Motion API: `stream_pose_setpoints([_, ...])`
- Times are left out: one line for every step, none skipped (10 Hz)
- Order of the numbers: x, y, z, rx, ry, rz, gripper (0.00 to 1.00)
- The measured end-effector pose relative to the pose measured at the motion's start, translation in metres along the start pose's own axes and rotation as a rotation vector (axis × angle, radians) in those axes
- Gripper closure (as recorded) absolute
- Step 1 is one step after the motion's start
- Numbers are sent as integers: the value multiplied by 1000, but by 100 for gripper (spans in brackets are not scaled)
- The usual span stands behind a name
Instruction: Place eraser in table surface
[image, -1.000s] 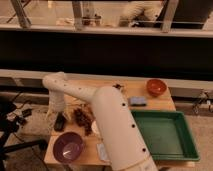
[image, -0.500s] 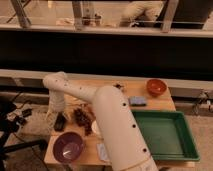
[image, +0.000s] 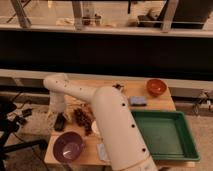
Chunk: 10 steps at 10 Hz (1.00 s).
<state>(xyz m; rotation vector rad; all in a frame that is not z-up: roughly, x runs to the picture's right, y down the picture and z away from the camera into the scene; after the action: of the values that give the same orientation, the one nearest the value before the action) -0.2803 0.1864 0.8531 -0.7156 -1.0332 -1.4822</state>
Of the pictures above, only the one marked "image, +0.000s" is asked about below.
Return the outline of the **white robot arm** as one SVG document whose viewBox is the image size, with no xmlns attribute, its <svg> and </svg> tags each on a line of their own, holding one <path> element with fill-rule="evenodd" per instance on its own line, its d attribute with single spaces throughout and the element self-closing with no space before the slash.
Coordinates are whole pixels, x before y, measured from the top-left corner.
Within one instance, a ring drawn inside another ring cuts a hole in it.
<svg viewBox="0 0 213 171">
<path fill-rule="evenodd" d="M 46 76 L 53 102 L 70 95 L 91 104 L 113 171 L 158 171 L 122 93 L 112 86 L 72 84 L 66 74 Z"/>
</svg>

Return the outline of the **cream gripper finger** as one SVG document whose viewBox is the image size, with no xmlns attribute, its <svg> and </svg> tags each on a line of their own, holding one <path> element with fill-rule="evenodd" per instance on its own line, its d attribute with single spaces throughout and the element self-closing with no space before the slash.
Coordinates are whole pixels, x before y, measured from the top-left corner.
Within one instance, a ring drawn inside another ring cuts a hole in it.
<svg viewBox="0 0 213 171">
<path fill-rule="evenodd" d="M 72 122 L 72 121 L 73 121 L 73 110 L 67 108 L 67 109 L 64 111 L 63 116 L 65 117 L 65 119 L 66 119 L 68 122 Z"/>
<path fill-rule="evenodd" d="M 46 121 L 48 124 L 51 124 L 54 120 L 55 113 L 49 110 L 46 115 Z"/>
</svg>

